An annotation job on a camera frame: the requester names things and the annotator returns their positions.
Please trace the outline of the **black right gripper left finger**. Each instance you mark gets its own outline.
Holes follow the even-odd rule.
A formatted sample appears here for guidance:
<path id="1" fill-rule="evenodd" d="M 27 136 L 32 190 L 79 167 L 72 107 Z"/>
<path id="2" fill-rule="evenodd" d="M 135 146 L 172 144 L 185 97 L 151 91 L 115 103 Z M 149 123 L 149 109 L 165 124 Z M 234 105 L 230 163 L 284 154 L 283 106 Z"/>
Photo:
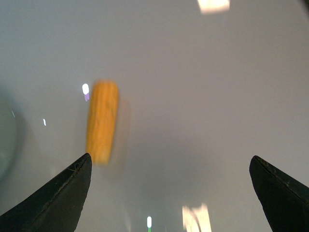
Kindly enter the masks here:
<path id="1" fill-rule="evenodd" d="M 24 201 L 1 215 L 2 232 L 73 232 L 90 186 L 88 153 L 48 181 Z"/>

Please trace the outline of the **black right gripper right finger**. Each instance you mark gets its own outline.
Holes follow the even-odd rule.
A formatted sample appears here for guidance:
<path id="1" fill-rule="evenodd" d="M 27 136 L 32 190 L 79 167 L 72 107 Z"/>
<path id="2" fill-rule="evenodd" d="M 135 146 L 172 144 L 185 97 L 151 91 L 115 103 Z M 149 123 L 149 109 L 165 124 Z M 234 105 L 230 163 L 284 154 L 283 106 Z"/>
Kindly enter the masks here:
<path id="1" fill-rule="evenodd" d="M 309 230 L 309 188 L 259 156 L 249 166 L 254 191 L 274 232 Z"/>

